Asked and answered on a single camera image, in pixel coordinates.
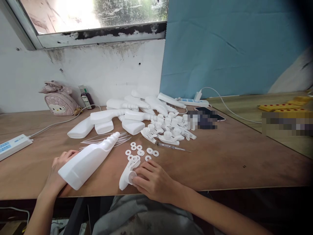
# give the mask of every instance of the hand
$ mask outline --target hand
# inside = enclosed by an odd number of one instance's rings
[[[142,163],[135,172],[145,177],[145,179],[139,176],[133,178],[133,185],[139,192],[151,200],[173,204],[182,185],[174,181],[161,166],[149,160]]]
[[[76,150],[70,150],[68,152],[63,152],[60,157],[53,160],[52,168],[46,184],[41,191],[41,195],[57,197],[59,192],[66,185],[65,180],[58,174],[58,170],[65,165],[69,160],[76,156],[79,152]]]

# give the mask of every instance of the window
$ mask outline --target window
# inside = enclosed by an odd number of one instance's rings
[[[169,0],[7,0],[36,49],[160,39]]]

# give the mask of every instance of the charger plug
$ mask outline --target charger plug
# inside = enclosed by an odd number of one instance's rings
[[[202,96],[202,92],[198,91],[196,92],[195,98],[193,99],[195,102],[199,102],[199,100],[201,99]]]

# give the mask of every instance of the hello kitty face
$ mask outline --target hello kitty face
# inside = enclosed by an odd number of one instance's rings
[[[49,108],[54,113],[65,113],[66,112],[66,108],[64,106],[60,106],[57,104],[49,104]]]

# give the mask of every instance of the power strip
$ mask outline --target power strip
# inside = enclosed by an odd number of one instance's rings
[[[0,161],[15,154],[21,149],[33,143],[32,139],[29,139],[26,135],[19,135],[3,144],[0,144]]]
[[[198,107],[208,107],[209,106],[209,102],[207,100],[195,101],[194,99],[180,98],[180,99],[177,99],[177,101],[180,103],[183,103],[184,105],[192,105],[192,106],[198,106]]]

